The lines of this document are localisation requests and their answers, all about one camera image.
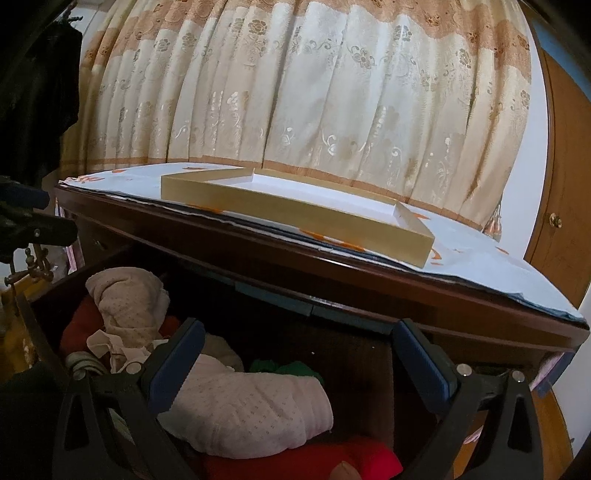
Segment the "white persimmon print tablecloth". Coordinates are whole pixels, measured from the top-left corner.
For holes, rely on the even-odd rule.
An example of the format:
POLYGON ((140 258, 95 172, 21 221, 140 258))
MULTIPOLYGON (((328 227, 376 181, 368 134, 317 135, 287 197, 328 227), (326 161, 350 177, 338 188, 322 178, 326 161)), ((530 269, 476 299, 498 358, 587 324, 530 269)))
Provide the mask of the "white persimmon print tablecloth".
POLYGON ((484 234, 378 194, 263 169, 164 163, 68 177, 61 186, 184 215, 211 214, 276 238, 499 294, 555 318, 583 315, 538 270, 484 234))

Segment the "brown wooden door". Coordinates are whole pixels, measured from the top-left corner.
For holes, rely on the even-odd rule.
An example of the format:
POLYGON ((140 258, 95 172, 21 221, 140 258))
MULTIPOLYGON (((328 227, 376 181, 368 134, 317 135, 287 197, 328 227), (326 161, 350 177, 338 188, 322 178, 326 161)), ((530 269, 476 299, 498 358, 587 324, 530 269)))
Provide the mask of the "brown wooden door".
POLYGON ((548 100, 547 167, 525 259, 576 307, 590 284, 590 100, 567 71, 541 52, 548 100), (561 229, 548 221, 551 213, 561 229))

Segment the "beige floral curtain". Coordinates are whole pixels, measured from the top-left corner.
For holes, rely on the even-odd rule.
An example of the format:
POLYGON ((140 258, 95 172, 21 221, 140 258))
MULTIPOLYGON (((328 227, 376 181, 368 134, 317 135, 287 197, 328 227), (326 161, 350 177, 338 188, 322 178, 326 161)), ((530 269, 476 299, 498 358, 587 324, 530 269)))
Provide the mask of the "beige floral curtain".
POLYGON ((349 185, 482 229, 530 108, 515 1, 118 1, 66 176, 163 162, 349 185))

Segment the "open wooden drawer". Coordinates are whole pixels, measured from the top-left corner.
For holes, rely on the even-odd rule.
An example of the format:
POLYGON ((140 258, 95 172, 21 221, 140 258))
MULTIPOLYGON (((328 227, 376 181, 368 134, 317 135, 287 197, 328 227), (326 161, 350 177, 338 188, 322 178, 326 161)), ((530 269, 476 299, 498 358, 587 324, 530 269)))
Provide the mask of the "open wooden drawer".
POLYGON ((165 334, 119 374, 89 351, 65 356, 64 329, 83 298, 92 275, 110 268, 135 267, 116 260, 83 268, 46 291, 20 297, 19 306, 39 355, 54 374, 43 385, 56 392, 52 417, 58 448, 57 474, 66 479, 208 479, 204 460, 190 443, 168 433, 148 408, 148 358, 187 319, 204 325, 201 354, 236 372, 253 361, 301 361, 322 376, 334 426, 308 442, 372 438, 386 444, 403 465, 398 478, 432 462, 448 478, 453 453, 431 456, 429 445, 443 417, 422 400, 394 348, 391 324, 382 332, 363 319, 342 323, 318 313, 297 313, 270 302, 270 293, 239 282, 217 284, 201 300, 175 293, 155 275, 169 296, 165 334))

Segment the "bright red underwear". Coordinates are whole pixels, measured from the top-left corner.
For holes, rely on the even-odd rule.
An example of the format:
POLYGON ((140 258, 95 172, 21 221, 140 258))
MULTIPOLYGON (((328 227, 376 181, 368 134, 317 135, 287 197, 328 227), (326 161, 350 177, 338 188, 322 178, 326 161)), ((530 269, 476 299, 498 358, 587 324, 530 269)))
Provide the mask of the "bright red underwear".
POLYGON ((392 479, 403 472, 386 444, 367 437, 308 442, 270 457, 208 456, 204 468, 208 479, 392 479))

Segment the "shallow cardboard box tray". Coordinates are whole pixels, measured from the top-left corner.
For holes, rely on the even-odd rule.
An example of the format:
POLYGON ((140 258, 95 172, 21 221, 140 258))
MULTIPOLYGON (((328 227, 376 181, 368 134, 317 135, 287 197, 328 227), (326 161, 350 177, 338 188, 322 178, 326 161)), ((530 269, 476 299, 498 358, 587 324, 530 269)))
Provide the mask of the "shallow cardboard box tray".
POLYGON ((266 169, 186 167, 160 180, 163 201, 294 227, 356 251, 422 268, 435 236, 403 203, 380 194, 266 169))

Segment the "brass door knob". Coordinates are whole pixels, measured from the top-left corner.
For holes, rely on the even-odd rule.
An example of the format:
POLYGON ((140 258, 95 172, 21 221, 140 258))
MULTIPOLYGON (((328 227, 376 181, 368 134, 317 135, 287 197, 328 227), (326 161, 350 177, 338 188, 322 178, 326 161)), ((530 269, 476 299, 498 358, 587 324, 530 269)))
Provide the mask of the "brass door knob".
POLYGON ((561 217, 556 213, 551 213, 548 217, 549 224, 556 229, 561 229, 563 222, 561 217))

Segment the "red garment in drawer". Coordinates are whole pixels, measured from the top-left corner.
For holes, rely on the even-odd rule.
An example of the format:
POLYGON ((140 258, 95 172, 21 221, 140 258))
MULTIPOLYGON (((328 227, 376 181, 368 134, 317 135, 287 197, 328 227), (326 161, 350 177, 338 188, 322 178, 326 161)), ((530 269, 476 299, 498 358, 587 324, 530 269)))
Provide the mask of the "red garment in drawer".
POLYGON ((87 339, 103 327, 104 321, 94 300, 86 295, 64 329, 60 341, 61 352, 67 356, 75 352, 89 351, 87 339))

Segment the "curtain tassel tieback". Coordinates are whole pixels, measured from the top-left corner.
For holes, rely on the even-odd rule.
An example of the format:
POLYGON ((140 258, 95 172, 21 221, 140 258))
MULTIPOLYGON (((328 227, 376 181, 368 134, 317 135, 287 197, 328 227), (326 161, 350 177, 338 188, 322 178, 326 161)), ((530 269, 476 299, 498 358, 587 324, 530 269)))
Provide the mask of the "curtain tassel tieback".
POLYGON ((500 242, 503 234, 502 216, 501 216, 502 201, 499 201, 493 214, 489 218, 482 233, 492 238, 496 242, 500 242))

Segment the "beige dotted underwear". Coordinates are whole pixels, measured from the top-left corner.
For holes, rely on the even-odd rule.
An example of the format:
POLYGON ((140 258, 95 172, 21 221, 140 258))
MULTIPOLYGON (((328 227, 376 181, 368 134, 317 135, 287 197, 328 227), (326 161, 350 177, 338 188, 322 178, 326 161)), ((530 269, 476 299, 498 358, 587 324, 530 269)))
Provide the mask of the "beige dotted underwear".
POLYGON ((89 277, 85 286, 102 316, 104 331, 119 337, 125 347, 146 347, 160 338, 170 300, 151 272, 110 268, 89 277))

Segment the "green black striped underwear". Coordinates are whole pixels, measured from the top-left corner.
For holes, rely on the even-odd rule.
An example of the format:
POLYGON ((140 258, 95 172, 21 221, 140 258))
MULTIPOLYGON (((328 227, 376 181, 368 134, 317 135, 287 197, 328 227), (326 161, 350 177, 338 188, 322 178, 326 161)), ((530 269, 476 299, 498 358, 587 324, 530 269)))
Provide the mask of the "green black striped underwear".
POLYGON ((321 374, 314 371, 301 361, 294 361, 288 364, 276 364, 270 360, 256 360, 252 362, 249 371, 252 373, 273 373, 298 377, 314 377, 319 382, 322 382, 321 374))

